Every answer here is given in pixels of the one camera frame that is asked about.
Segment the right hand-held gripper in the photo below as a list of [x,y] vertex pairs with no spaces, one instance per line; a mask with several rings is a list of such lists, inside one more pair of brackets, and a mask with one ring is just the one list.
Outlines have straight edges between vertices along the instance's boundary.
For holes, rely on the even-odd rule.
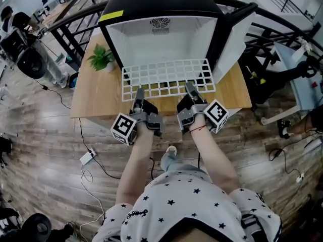
[[226,123],[229,111],[216,99],[208,103],[189,82],[185,83],[185,90],[187,95],[177,104],[177,118],[182,134],[189,132],[198,114],[204,116],[207,128],[217,134]]

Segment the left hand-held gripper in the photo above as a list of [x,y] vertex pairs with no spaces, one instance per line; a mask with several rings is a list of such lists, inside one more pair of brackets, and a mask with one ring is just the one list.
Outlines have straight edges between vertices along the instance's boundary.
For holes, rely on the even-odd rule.
[[137,138],[138,123],[145,123],[146,127],[161,137],[164,132],[163,118],[158,115],[156,106],[144,101],[144,89],[139,88],[129,115],[119,113],[114,121],[111,132],[113,137],[125,145],[133,145]]

